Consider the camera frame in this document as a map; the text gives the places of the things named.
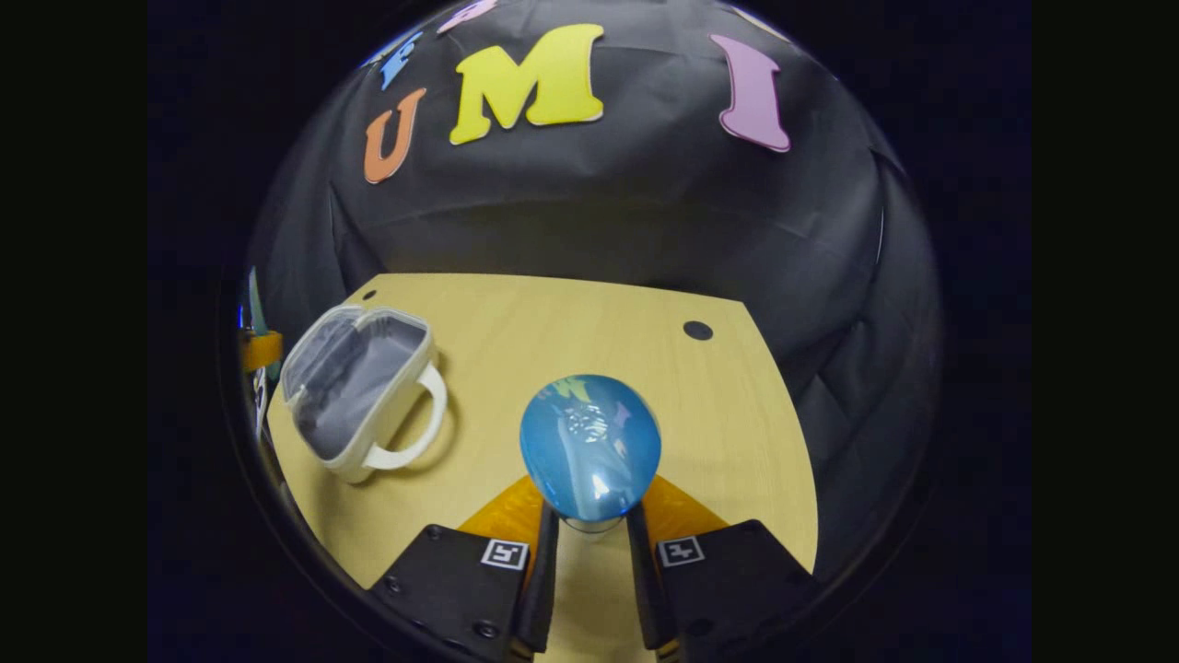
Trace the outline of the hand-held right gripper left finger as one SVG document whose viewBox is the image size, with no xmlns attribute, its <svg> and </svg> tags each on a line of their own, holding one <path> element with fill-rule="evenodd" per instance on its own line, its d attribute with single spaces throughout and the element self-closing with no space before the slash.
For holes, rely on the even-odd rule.
<svg viewBox="0 0 1179 663">
<path fill-rule="evenodd" d="M 522 477 L 459 529 L 421 529 L 368 593 L 457 659 L 531 662 L 548 646 L 559 532 Z"/>
</svg>

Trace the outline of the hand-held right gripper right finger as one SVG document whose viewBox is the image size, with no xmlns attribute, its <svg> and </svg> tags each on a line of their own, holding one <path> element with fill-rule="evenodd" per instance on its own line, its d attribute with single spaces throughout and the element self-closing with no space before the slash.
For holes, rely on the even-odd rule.
<svg viewBox="0 0 1179 663">
<path fill-rule="evenodd" d="M 661 477 L 626 516 L 637 617 L 660 662 L 755 662 L 821 584 L 758 519 L 729 524 Z"/>
</svg>

